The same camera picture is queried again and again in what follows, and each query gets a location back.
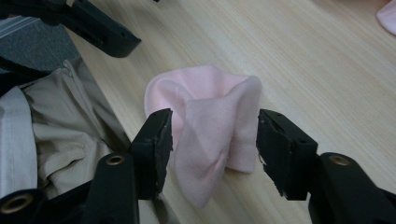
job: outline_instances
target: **bolt hole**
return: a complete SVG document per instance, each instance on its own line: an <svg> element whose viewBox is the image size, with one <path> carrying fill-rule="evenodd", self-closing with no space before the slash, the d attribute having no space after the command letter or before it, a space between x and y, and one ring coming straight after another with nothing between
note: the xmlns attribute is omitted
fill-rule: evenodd
<svg viewBox="0 0 396 224"><path fill-rule="evenodd" d="M329 159L330 159L330 161L332 161L332 162L334 162L335 164L338 164L338 165L347 166L347 165L350 164L349 160L347 160L346 158L341 157L341 156L333 155L333 156L330 156Z"/></svg>
<svg viewBox="0 0 396 224"><path fill-rule="evenodd" d="M118 165L118 164L123 163L124 160L125 160L125 158L123 158L122 156L112 156L112 157L108 158L106 160L106 162L109 165Z"/></svg>
<svg viewBox="0 0 396 224"><path fill-rule="evenodd" d="M33 196L31 194L25 193L11 198L6 203L1 206L1 213L11 214L21 211L27 205L33 201Z"/></svg>

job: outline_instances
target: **folded fabric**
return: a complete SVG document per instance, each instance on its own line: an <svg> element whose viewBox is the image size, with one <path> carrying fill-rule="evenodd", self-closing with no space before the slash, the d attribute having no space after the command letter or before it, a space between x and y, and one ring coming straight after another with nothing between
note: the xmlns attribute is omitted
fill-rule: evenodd
<svg viewBox="0 0 396 224"><path fill-rule="evenodd" d="M396 35L396 1L390 1L386 6L381 8L376 17L385 29L393 35Z"/></svg>
<svg viewBox="0 0 396 224"><path fill-rule="evenodd" d="M145 94L145 112L171 108L175 151L170 166L187 199L204 207L224 167L252 172L262 85L206 65L156 76Z"/></svg>
<svg viewBox="0 0 396 224"><path fill-rule="evenodd" d="M96 164L130 141L80 59L22 88L32 114L38 186L53 198L92 180Z"/></svg>
<svg viewBox="0 0 396 224"><path fill-rule="evenodd" d="M37 187L37 156L29 105L14 87L0 98L0 198Z"/></svg>

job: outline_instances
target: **pink towel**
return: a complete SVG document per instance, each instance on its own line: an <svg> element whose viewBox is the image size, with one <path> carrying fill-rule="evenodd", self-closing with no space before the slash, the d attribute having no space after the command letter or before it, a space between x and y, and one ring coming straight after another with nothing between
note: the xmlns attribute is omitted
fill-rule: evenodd
<svg viewBox="0 0 396 224"><path fill-rule="evenodd" d="M174 152L170 165L187 199L204 207L224 167L254 170L262 84L256 77L226 74L206 65L156 76L145 111L171 108Z"/></svg>
<svg viewBox="0 0 396 224"><path fill-rule="evenodd" d="M396 1L390 1L386 6L381 8L376 17L379 22L393 35L396 35Z"/></svg>

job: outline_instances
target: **pink cloth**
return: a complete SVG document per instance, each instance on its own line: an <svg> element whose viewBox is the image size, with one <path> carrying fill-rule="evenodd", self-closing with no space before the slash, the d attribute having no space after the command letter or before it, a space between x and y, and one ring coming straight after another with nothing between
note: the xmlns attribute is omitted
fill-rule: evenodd
<svg viewBox="0 0 396 224"><path fill-rule="evenodd" d="M145 111L171 108L174 152L170 166L187 199L204 207L224 167L254 170L262 84L256 77L226 74L206 65L156 76Z"/></svg>
<svg viewBox="0 0 396 224"><path fill-rule="evenodd" d="M393 35L396 35L396 0L390 1L386 6L381 8L376 17L379 22Z"/></svg>

